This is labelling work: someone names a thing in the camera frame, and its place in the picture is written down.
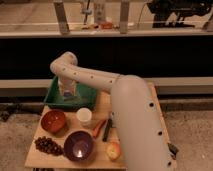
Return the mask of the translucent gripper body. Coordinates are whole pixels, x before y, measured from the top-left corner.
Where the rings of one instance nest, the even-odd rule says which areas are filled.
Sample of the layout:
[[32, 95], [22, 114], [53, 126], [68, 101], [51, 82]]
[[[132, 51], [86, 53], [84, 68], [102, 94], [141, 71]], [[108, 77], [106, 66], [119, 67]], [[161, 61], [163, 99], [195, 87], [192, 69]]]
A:
[[59, 92], [62, 96], [74, 96], [76, 89], [76, 82], [71, 80], [59, 80], [58, 81]]

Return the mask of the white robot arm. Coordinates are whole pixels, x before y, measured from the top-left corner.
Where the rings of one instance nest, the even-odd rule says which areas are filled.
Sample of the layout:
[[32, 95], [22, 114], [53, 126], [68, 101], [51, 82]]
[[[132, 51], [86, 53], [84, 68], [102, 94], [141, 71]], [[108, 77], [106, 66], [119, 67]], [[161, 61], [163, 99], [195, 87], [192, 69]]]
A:
[[75, 80], [110, 94], [127, 171], [173, 171], [160, 115], [144, 79], [79, 67], [71, 52], [55, 59], [50, 69], [64, 88]]

